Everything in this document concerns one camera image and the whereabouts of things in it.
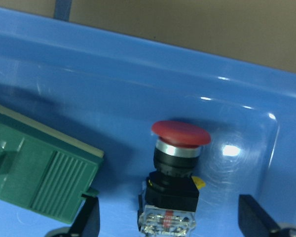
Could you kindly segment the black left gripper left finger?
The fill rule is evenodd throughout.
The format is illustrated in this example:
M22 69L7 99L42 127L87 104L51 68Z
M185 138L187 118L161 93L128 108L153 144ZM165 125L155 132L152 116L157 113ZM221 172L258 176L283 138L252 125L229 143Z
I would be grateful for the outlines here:
M70 237L98 237L99 232L99 199L98 197L87 197L68 234Z

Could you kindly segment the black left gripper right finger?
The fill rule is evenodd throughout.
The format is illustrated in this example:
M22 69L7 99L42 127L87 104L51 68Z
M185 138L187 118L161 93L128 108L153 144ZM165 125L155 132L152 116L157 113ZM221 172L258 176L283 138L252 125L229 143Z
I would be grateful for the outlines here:
M281 237L282 230L251 195L239 195L238 226L244 237Z

